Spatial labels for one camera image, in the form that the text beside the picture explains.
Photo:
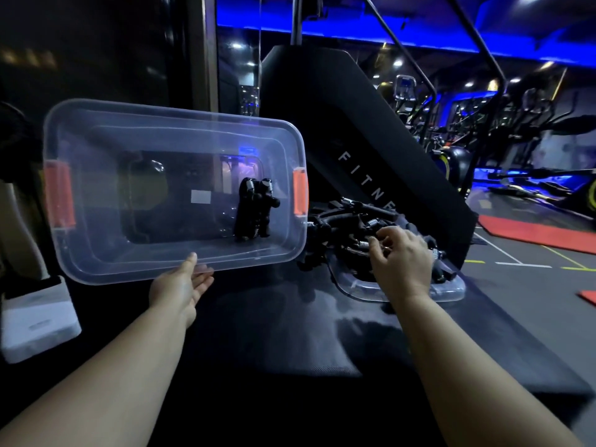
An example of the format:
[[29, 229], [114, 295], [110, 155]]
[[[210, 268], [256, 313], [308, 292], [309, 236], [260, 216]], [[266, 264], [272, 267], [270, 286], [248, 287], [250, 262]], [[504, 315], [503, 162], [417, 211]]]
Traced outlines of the person's left hand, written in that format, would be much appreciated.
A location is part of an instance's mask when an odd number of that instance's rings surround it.
[[214, 283], [214, 270], [197, 261], [192, 276], [185, 275], [185, 260], [157, 277], [148, 294], [149, 309], [188, 329], [195, 321], [196, 305]]

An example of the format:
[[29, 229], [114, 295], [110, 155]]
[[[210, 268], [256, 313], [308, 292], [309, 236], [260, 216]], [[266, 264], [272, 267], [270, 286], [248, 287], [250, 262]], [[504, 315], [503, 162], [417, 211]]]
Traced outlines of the person's right hand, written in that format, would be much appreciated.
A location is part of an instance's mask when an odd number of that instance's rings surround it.
[[429, 297], [434, 258], [420, 235], [388, 226], [371, 235], [368, 244], [384, 247], [388, 265], [373, 275], [394, 309], [406, 300]]

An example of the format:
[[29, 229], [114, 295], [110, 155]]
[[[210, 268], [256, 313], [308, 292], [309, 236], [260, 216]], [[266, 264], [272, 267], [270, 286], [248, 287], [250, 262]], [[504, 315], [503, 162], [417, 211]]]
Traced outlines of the clear plastic storage bin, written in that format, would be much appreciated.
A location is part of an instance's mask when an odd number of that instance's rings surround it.
[[[294, 260], [306, 217], [292, 177], [306, 170], [287, 121], [70, 99], [43, 126], [51, 236], [62, 271], [86, 285], [154, 279], [192, 252], [213, 270]], [[234, 236], [244, 178], [273, 183], [268, 238]]]

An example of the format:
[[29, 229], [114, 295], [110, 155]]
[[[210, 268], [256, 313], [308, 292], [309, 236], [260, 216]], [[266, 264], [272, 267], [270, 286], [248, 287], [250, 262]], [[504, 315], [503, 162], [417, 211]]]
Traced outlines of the person's left forearm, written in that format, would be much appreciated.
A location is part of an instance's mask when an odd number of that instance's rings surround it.
[[0, 447], [147, 447], [194, 303], [150, 307], [0, 429]]

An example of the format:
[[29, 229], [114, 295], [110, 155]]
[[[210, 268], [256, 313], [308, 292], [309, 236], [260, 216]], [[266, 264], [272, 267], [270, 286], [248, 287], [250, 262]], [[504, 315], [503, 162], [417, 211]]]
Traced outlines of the person's right forearm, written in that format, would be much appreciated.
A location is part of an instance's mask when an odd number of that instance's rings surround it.
[[583, 447], [429, 296], [390, 301], [449, 447]]

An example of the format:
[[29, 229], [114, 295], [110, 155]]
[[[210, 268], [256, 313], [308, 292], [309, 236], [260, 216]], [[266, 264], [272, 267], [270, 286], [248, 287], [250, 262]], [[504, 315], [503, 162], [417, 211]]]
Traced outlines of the pile of black hand grippers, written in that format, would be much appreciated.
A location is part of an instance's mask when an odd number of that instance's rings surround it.
[[370, 255], [377, 251], [387, 259], [392, 254], [391, 237], [384, 239], [380, 231], [393, 227], [420, 238], [432, 255], [431, 285], [444, 288], [455, 282], [458, 272], [447, 264], [446, 252], [432, 236], [420, 233], [404, 214], [348, 198], [309, 212], [306, 246], [297, 266], [307, 272], [324, 264], [336, 284], [344, 280], [353, 288], [379, 287], [375, 260]]

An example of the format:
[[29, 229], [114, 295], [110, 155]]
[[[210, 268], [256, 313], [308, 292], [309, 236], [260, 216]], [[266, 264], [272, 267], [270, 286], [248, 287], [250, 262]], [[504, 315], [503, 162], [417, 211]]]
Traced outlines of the black spring hand gripper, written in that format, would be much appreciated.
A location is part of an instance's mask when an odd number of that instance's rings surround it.
[[280, 206], [278, 198], [273, 196], [273, 183], [269, 178], [259, 180], [255, 187], [254, 201], [256, 204], [256, 227], [260, 238], [270, 236], [269, 225], [271, 209]]
[[234, 226], [235, 239], [238, 241], [255, 239], [259, 235], [262, 199], [262, 195], [257, 190], [257, 180], [244, 178], [240, 184], [239, 197]]

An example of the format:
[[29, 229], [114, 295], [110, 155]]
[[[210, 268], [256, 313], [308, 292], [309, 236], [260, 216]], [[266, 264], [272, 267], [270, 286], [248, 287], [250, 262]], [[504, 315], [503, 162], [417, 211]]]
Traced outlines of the clear plastic bin lid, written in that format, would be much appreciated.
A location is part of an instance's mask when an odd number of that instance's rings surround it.
[[[346, 263], [332, 252], [326, 254], [327, 266], [332, 279], [341, 293], [354, 300], [367, 303], [387, 303], [389, 300], [376, 281], [364, 281], [354, 275]], [[438, 303], [459, 301], [466, 295], [466, 284], [447, 259], [435, 260], [434, 270], [441, 270], [445, 281], [430, 286], [430, 297]]]

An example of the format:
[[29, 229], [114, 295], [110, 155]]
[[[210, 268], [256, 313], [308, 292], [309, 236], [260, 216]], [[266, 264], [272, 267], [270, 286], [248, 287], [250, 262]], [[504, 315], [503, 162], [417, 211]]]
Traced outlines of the black yellow exercise bike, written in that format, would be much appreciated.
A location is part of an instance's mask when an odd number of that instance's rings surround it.
[[464, 147], [443, 147], [430, 152], [430, 157], [454, 187], [461, 187], [472, 163], [473, 154]]

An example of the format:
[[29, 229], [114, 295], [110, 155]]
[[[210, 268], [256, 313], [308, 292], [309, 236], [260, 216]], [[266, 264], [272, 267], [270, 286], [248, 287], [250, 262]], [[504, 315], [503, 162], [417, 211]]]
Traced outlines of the long red floor mat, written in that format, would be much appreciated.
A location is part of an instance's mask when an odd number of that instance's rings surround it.
[[478, 222], [494, 237], [596, 255], [596, 233], [487, 215]]

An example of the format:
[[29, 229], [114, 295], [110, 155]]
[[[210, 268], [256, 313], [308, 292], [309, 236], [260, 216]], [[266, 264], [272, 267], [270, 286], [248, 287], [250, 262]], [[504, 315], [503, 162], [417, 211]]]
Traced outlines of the white foam box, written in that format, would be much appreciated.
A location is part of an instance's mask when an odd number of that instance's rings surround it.
[[0, 353], [23, 362], [78, 337], [82, 327], [62, 276], [25, 279], [0, 296]]

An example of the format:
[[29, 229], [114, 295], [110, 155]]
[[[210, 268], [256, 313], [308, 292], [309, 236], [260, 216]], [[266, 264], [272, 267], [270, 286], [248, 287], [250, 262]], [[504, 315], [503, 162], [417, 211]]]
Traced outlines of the black stair climber machine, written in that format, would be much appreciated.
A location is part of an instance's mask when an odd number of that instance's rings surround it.
[[488, 103], [462, 184], [451, 184], [346, 51], [302, 43], [309, 2], [308, 13], [318, 14], [319, 0], [293, 0], [290, 43], [267, 54], [260, 81], [261, 116], [287, 121], [302, 136], [307, 164], [292, 177], [294, 214], [306, 217], [309, 201], [327, 189], [396, 209], [462, 268], [479, 220], [464, 199], [504, 87]]

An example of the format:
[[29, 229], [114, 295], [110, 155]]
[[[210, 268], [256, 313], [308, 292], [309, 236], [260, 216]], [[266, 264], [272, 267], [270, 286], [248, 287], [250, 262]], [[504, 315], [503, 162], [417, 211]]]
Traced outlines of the grey elliptical trainer console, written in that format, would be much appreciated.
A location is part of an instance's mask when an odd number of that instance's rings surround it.
[[417, 105], [417, 81], [411, 75], [398, 74], [393, 85], [393, 97], [396, 102], [395, 112], [412, 113]]

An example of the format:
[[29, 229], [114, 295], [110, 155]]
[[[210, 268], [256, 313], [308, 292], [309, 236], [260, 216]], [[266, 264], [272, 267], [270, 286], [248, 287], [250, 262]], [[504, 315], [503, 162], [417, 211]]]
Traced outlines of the black elliptical trainer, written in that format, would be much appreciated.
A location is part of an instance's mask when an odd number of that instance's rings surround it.
[[531, 142], [520, 171], [513, 173], [502, 166], [489, 174], [490, 179], [499, 181], [497, 186], [488, 187], [490, 193], [545, 203], [589, 218], [596, 225], [596, 146], [592, 147], [592, 157], [583, 168], [539, 167], [534, 162], [535, 152], [555, 136], [576, 140], [578, 136], [596, 132], [596, 114], [573, 115], [578, 96], [578, 92], [573, 95], [568, 112], [523, 131], [522, 138], [529, 136]]

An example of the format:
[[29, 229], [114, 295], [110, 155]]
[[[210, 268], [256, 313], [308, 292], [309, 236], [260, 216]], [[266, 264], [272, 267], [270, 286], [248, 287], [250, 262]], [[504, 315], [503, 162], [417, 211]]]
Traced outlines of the dark door frame post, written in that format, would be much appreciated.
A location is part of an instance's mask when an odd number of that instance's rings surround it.
[[192, 108], [219, 111], [216, 0], [186, 0]]

